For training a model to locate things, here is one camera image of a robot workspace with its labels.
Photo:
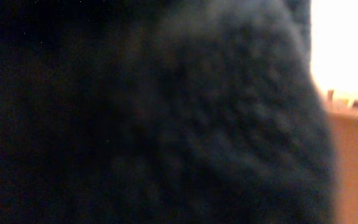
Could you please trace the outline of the blue denim jeans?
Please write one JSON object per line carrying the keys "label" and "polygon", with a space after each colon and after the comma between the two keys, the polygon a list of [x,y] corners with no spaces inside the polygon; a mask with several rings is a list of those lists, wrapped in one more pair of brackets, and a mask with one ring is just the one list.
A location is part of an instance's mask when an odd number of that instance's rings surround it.
{"label": "blue denim jeans", "polygon": [[310,1],[0,1],[0,223],[334,223],[310,61]]}

